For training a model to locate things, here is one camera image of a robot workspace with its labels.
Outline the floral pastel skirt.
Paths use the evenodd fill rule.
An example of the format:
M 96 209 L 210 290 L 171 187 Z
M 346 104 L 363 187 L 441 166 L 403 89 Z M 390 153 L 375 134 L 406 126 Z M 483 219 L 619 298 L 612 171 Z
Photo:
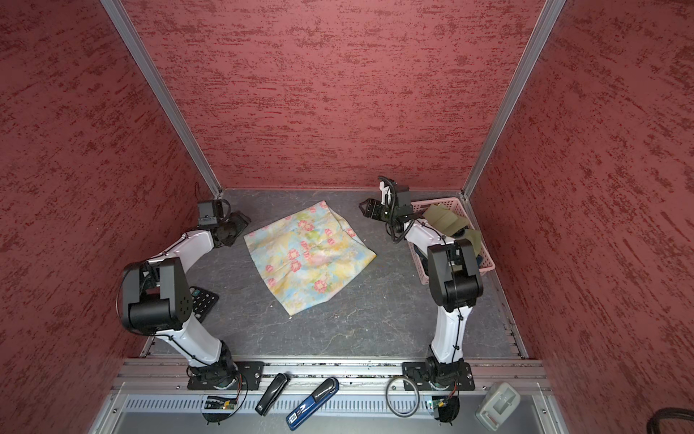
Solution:
M 260 277 L 290 316 L 329 301 L 376 258 L 325 201 L 257 229 L 244 241 Z

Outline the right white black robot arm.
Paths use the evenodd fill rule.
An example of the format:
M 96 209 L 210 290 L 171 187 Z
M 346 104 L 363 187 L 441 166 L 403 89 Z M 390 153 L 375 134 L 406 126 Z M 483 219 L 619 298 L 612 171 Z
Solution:
M 413 204 L 408 187 L 384 176 L 379 181 L 381 199 L 367 199 L 359 208 L 365 217 L 384 222 L 393 242 L 412 247 L 437 306 L 430 356 L 424 362 L 403 363 L 403 384 L 410 391 L 471 391 L 475 386 L 464 361 L 463 339 L 468 318 L 484 294 L 481 237 L 451 205 Z

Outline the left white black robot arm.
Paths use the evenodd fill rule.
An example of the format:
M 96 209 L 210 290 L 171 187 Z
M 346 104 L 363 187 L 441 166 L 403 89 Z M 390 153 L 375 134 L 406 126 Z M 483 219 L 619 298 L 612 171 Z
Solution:
M 188 231 L 157 256 L 126 266 L 121 282 L 124 329 L 168 343 L 186 358 L 193 380 L 217 390 L 240 387 L 242 375 L 228 346 L 193 313 L 186 272 L 212 250 L 231 246 L 250 223 L 244 213 L 233 212 L 217 224 Z

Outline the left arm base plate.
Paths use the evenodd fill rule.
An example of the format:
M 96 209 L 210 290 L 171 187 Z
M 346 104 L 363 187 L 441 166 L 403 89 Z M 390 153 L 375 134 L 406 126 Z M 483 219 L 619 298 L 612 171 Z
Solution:
M 236 391 L 239 388 L 239 380 L 242 380 L 242 390 L 257 391 L 263 377 L 265 363 L 261 361 L 237 362 L 238 374 L 231 379 L 222 379 L 222 382 L 203 380 L 194 376 L 191 368 L 187 369 L 189 375 L 187 389 L 191 391 Z

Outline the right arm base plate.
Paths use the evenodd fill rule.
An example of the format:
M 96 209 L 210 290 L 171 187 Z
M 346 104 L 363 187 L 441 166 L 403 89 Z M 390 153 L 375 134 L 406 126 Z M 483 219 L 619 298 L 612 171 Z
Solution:
M 475 379 L 469 363 L 463 359 L 455 363 L 439 363 L 435 358 L 424 362 L 404 362 L 402 374 L 421 391 L 471 392 L 475 390 Z

